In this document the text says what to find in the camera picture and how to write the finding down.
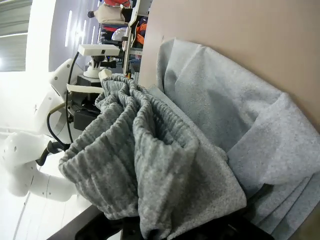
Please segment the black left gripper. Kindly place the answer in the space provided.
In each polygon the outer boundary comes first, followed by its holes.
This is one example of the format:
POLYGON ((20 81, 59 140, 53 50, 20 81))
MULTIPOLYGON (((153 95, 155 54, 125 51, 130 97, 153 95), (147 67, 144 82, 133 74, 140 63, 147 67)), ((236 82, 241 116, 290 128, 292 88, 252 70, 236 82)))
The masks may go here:
POLYGON ((75 129, 83 131, 101 114, 101 111, 95 105, 98 96, 98 93, 71 93, 71 111, 75 129))

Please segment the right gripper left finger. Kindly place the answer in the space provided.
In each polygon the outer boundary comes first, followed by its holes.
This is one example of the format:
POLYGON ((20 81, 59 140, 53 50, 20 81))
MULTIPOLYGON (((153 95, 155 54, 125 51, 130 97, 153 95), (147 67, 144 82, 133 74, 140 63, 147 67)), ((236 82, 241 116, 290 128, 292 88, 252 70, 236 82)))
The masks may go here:
POLYGON ((109 220, 104 214, 99 214, 79 230, 74 239, 107 240, 119 232, 121 240, 142 240, 140 218, 137 216, 109 220))

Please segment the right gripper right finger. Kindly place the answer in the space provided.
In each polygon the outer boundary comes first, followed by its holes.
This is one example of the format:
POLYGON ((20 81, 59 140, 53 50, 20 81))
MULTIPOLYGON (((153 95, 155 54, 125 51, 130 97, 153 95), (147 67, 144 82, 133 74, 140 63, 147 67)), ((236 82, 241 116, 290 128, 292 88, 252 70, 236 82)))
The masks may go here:
POLYGON ((223 220, 220 240, 273 240, 264 230, 243 217, 228 217, 223 220))

